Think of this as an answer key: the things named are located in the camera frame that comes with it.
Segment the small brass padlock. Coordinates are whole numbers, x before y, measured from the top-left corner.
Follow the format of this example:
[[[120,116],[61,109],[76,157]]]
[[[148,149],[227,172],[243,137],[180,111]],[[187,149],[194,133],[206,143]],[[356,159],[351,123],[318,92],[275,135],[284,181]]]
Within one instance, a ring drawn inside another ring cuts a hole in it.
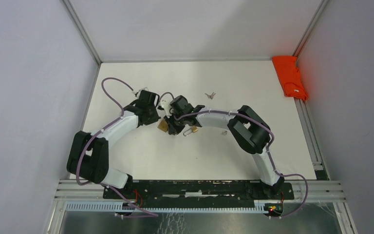
[[[190,135],[192,133],[195,133],[197,131],[198,131],[198,127],[192,126],[192,127],[190,127],[189,129],[187,129],[186,131],[183,132],[183,136],[187,137],[188,135]]]

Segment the large brass padlock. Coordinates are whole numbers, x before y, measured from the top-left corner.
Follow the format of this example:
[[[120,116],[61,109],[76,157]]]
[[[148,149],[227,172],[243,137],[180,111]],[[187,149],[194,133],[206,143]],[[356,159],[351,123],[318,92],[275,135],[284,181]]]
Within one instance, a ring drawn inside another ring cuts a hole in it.
[[[163,119],[158,124],[157,128],[165,133],[168,132],[168,123]]]

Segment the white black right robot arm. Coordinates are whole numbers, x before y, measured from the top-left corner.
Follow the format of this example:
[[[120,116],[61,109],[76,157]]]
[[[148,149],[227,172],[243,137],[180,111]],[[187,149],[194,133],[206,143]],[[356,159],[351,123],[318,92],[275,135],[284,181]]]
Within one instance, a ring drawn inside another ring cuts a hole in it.
[[[262,194],[274,199],[281,193],[284,178],[275,171],[269,147],[274,140],[270,127],[249,106],[225,111],[204,105],[192,106],[184,96],[162,100],[158,109],[165,111],[164,121],[169,135],[185,134],[184,128],[215,127],[229,131],[242,150],[252,155],[259,170]]]

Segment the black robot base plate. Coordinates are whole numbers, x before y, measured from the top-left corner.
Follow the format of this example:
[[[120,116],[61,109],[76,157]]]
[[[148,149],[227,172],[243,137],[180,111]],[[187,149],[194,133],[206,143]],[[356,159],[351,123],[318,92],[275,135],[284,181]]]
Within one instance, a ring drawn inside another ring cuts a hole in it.
[[[104,199],[133,200],[141,208],[253,208],[257,200],[295,198],[291,183],[265,193],[260,180],[130,180],[122,189],[104,187]]]

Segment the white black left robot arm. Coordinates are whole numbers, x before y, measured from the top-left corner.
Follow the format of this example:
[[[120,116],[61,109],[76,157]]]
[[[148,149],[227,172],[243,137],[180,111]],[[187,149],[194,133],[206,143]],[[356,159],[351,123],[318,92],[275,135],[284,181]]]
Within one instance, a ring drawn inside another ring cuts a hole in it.
[[[73,175],[95,184],[115,187],[121,198],[133,194],[133,185],[127,182],[131,176],[110,165],[110,147],[132,130],[156,123],[159,95],[141,90],[137,99],[124,107],[122,116],[93,133],[79,131],[75,134],[66,169]]]

